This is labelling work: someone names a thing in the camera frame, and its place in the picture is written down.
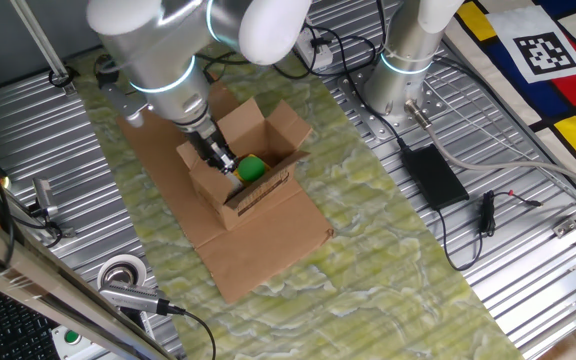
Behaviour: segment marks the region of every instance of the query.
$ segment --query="metal rod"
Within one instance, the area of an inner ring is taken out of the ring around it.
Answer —
[[[61,59],[50,44],[50,41],[48,41],[46,33],[44,33],[43,29],[39,25],[37,18],[32,13],[32,10],[30,10],[26,0],[10,0],[10,3],[17,11],[17,14],[24,22],[24,25],[26,25],[28,32],[32,36],[33,40],[35,40],[35,43],[37,43],[41,53],[44,54],[46,61],[48,61],[48,65],[50,65],[52,71],[55,72],[55,75],[59,79],[68,77],[66,67],[61,62]]]
[[[8,235],[0,229],[0,261]],[[15,242],[0,292],[127,359],[174,359],[81,277],[30,236]]]

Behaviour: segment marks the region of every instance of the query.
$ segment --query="metal table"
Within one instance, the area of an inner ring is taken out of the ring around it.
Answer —
[[[390,14],[394,3],[386,3]],[[315,2],[310,18],[315,25],[332,28],[342,36],[362,35],[379,43],[381,29],[376,11],[373,0],[325,0]],[[328,70],[339,71],[339,46],[332,44],[331,50],[335,63]],[[346,50],[351,64],[369,56],[359,44],[349,43]],[[429,229],[441,239],[439,218],[427,207],[402,167],[394,141],[375,136],[367,120],[351,108],[337,79],[323,81]],[[507,145],[510,142],[506,138],[533,159],[548,161],[551,157],[534,134],[500,111],[464,75],[433,65],[428,82],[471,122],[504,139]],[[446,110],[434,118],[433,126],[448,150],[463,160],[483,163],[520,158],[454,111]],[[402,128],[401,133],[413,147],[430,143],[420,129]],[[130,253],[147,264],[81,100],[66,97],[52,87],[46,74],[0,89],[0,165],[11,176],[14,194],[26,203],[33,196],[32,177],[41,175],[51,180],[61,207],[55,220],[75,227],[78,235],[76,240],[62,241],[54,252],[86,281],[94,284],[101,264],[116,254]],[[512,189],[525,198],[546,203],[534,209],[510,197],[498,198],[497,232],[485,239],[480,261],[463,274],[524,356],[537,356],[576,328],[575,317],[555,334],[540,338],[552,324],[576,309],[576,240],[560,240],[551,231],[566,215],[576,212],[572,205],[576,198],[535,169],[454,170],[471,197],[444,213],[448,246],[458,264],[473,256],[478,202],[485,191]],[[147,285],[155,285],[150,268],[148,274]],[[150,320],[158,341],[171,351],[181,348],[168,319],[152,316]],[[537,345],[522,348],[531,339],[537,339]]]
[[[386,1],[387,19],[395,6],[396,2]],[[381,41],[377,9],[371,0],[318,1],[311,8],[310,19],[314,25],[330,28],[340,36],[361,35],[375,44]],[[348,42],[344,48],[349,65],[369,58],[365,45]],[[335,62],[327,71],[343,70],[338,44],[333,43],[331,51],[335,54]],[[354,110],[337,79],[325,78],[323,81],[419,216],[441,241],[443,231],[439,217],[428,207],[403,168],[395,141],[382,141],[375,135],[367,124],[371,120],[362,118]],[[427,82],[470,122],[503,140],[506,145],[512,145],[510,141],[516,143],[516,149],[534,160],[554,159],[532,131],[501,111],[479,85],[465,75],[435,64],[429,71]],[[449,108],[432,120],[447,149],[461,160],[495,163],[522,158]],[[416,126],[398,131],[413,148],[431,143],[426,133]],[[552,181],[536,169],[478,172],[453,167],[453,170],[470,194],[469,201],[444,210],[447,244],[456,264],[466,263],[474,255],[478,206],[484,192],[512,189],[525,198],[545,202],[543,208],[535,209],[510,197],[497,198],[497,231],[494,237],[484,239],[479,262],[463,273],[523,355],[526,358],[538,356],[576,328],[575,316],[567,319],[567,326],[555,334],[540,337],[559,319],[576,310],[576,237],[573,233],[572,238],[558,239],[551,230],[567,215],[576,212],[573,205],[576,197],[562,190],[565,180],[558,177],[560,180]],[[537,345],[528,348],[527,343],[533,339],[537,340]]]

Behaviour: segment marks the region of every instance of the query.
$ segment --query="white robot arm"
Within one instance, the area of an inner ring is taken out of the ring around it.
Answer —
[[[364,87],[370,107],[394,122],[408,100],[423,101],[423,81],[450,19],[463,0],[405,0],[390,20],[385,50]]]
[[[87,18],[149,108],[186,133],[209,165],[227,173],[236,167],[236,156],[210,116],[209,85],[194,54],[219,41],[254,64],[273,64],[292,49],[310,5],[311,0],[91,0]]]

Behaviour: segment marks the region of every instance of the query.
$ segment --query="blue patch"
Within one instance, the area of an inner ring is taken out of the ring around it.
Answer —
[[[560,15],[576,9],[576,0],[540,0],[539,5],[551,17],[559,18]]]
[[[535,111],[542,117],[558,117],[569,110],[563,99],[553,90],[550,81],[528,84],[502,43],[499,42],[486,47],[486,52],[490,56],[490,60],[506,76],[506,79],[519,90],[521,95],[535,107]]]

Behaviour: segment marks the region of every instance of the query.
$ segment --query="blue light ring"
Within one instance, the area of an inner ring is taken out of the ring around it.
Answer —
[[[215,31],[212,29],[212,3],[213,0],[209,0],[208,5],[206,5],[206,25],[208,26],[208,31],[210,32],[210,35],[212,35],[212,38],[217,40],[217,42],[221,42],[217,37],[217,34],[215,34]]]
[[[181,84],[182,82],[184,82],[184,80],[186,80],[188,78],[188,76],[190,76],[190,73],[192,73],[192,69],[195,67],[195,57],[193,56],[192,59],[190,60],[190,66],[188,66],[188,69],[186,69],[186,72],[184,72],[183,75],[181,75],[181,77],[179,79],[177,79],[175,82],[168,84],[166,86],[162,86],[160,88],[157,89],[144,89],[144,88],[140,88],[139,86],[133,84],[132,82],[130,83],[130,85],[132,85],[132,87],[134,87],[135,89],[137,89],[138,91],[141,91],[143,93],[146,94],[158,94],[158,93],[162,93],[171,89],[174,89],[175,87],[177,87],[179,84]]]
[[[388,62],[388,60],[386,60],[386,57],[384,56],[384,53],[381,53],[381,60],[383,60],[384,64],[392,71],[394,72],[398,72],[400,74],[404,74],[404,75],[416,75],[416,74],[421,74],[423,72],[425,72],[426,70],[428,70],[430,68],[430,65],[432,65],[432,61],[430,62],[430,64],[428,64],[428,66],[426,66],[425,68],[421,69],[421,70],[415,70],[415,71],[407,71],[407,70],[401,70],[399,68],[396,68],[395,66],[393,66],[391,63]]]

